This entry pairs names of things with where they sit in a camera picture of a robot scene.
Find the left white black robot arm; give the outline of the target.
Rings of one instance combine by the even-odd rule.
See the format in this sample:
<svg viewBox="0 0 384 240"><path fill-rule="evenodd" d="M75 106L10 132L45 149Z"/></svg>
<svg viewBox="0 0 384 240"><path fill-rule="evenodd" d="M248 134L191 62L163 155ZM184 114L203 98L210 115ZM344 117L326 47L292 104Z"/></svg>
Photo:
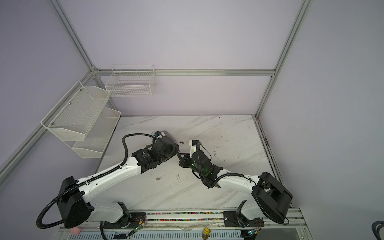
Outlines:
<svg viewBox="0 0 384 240"><path fill-rule="evenodd" d="M79 180L69 177L62 182L57 202L62 223L66 229L84 222L100 221L123 228L133 221L132 215L122 201L102 203L97 197L115 185L168 161L179 153L179 145L170 137L152 136L151 145L129 154L126 140L124 159L100 173Z"/></svg>

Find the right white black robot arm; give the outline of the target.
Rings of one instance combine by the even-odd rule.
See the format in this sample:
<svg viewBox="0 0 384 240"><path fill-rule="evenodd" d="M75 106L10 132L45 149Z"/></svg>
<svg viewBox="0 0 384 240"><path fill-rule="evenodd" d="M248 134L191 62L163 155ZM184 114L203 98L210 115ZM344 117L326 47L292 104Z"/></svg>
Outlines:
<svg viewBox="0 0 384 240"><path fill-rule="evenodd" d="M277 224L285 224L293 195L270 173L250 176L230 172L212 164L201 150L192 154L179 153L178 158L180 167L191 169L207 189L232 189L252 196L253 204L243 201L239 205L243 222L266 217Z"/></svg>

